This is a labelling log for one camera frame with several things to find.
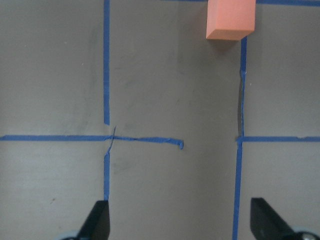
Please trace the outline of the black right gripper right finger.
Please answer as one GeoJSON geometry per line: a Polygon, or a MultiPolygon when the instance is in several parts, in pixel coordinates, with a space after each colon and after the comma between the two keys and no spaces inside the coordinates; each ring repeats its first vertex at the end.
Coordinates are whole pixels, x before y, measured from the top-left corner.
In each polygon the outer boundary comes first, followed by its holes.
{"type": "Polygon", "coordinates": [[[250,201],[250,230],[256,240],[300,240],[295,232],[264,198],[250,201]]]}

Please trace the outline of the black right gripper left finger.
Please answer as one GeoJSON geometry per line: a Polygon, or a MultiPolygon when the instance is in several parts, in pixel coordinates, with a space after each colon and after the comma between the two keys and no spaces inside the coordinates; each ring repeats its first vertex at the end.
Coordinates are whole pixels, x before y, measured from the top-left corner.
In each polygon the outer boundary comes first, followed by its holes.
{"type": "Polygon", "coordinates": [[[97,201],[84,224],[80,228],[77,240],[108,240],[110,235],[109,201],[97,201]]]}

